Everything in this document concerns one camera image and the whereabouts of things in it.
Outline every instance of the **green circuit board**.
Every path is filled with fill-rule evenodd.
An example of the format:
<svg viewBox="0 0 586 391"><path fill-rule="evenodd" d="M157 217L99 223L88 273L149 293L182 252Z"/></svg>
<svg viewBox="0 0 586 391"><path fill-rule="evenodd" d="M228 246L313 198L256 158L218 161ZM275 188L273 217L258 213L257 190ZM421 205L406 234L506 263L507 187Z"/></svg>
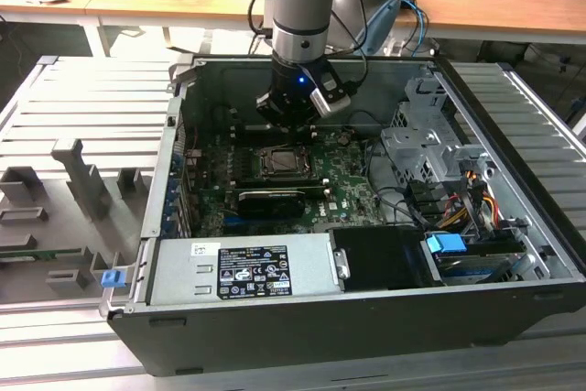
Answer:
<svg viewBox="0 0 586 391"><path fill-rule="evenodd" d="M223 136L202 139L199 178L193 186L198 193L200 219L195 236L310 234L324 233L332 227L382 224L374 194L362 175L364 150L355 140L342 146L339 136L323 133L303 147L312 176L329 181L329 196L307 198L301 217L274 222L242 221L233 206L237 190L230 177L232 157L239 153L251 157L251 174L258 175L261 170L257 159L266 148L236 147Z"/></svg>

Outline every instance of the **blue cable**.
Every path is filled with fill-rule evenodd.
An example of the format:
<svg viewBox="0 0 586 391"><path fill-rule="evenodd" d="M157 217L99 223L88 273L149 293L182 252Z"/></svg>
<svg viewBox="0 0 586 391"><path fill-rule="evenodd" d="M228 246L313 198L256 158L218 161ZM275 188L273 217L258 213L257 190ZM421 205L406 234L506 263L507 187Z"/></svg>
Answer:
<svg viewBox="0 0 586 391"><path fill-rule="evenodd" d="M423 19L423 14L421 13L421 9L419 9L419 7L417 5L412 3L410 0L401 0L401 1L403 1L407 5L409 5L411 7L411 9L413 9L413 12L418 15L419 24L421 25L421 28L419 30L418 45L415 46L415 49L411 53L411 57L415 57L415 54L417 54L418 49L421 46L421 43L423 43L423 36L425 36L425 20Z"/></svg>

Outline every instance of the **blue drive latch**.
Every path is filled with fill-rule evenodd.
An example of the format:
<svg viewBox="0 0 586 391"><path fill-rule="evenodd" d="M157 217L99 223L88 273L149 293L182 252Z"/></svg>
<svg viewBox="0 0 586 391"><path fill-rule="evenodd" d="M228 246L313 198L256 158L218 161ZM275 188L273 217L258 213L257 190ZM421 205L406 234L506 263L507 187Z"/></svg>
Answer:
<svg viewBox="0 0 586 391"><path fill-rule="evenodd" d="M109 269L102 274L103 288L123 288L126 282L126 272L124 270Z"/></svg>
<svg viewBox="0 0 586 391"><path fill-rule="evenodd" d="M426 241L432 254L436 252L466 252L468 250L459 234L433 234Z"/></svg>

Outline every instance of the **floor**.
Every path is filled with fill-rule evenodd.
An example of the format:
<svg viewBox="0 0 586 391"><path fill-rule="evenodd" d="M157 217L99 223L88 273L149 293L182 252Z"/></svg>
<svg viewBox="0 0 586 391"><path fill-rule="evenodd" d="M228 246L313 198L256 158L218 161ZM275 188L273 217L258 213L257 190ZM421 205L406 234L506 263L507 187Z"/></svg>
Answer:
<svg viewBox="0 0 586 391"><path fill-rule="evenodd" d="M169 59L176 52L165 48L158 27L107 27L108 39L115 57ZM0 106L12 97L40 55L91 56L81 27L38 24L4 24L0 22ZM194 52L212 54L245 54L251 33L243 31L204 30L174 27L172 43ZM471 40L439 40L440 51L451 60L475 61L481 42ZM270 54L262 43L256 53ZM560 57L570 58L565 69ZM586 93L586 71L567 89L584 59L583 50L571 45L531 45L525 59L515 70L562 118L570 112L573 100Z"/></svg>

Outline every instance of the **power supply label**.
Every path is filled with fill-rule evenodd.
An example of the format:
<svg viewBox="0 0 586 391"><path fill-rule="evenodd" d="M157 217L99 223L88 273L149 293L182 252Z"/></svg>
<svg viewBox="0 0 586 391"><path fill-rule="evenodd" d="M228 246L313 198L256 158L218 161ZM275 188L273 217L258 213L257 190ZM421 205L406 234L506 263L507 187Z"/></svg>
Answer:
<svg viewBox="0 0 586 391"><path fill-rule="evenodd" d="M292 293L286 246L220 249L220 299L280 297Z"/></svg>

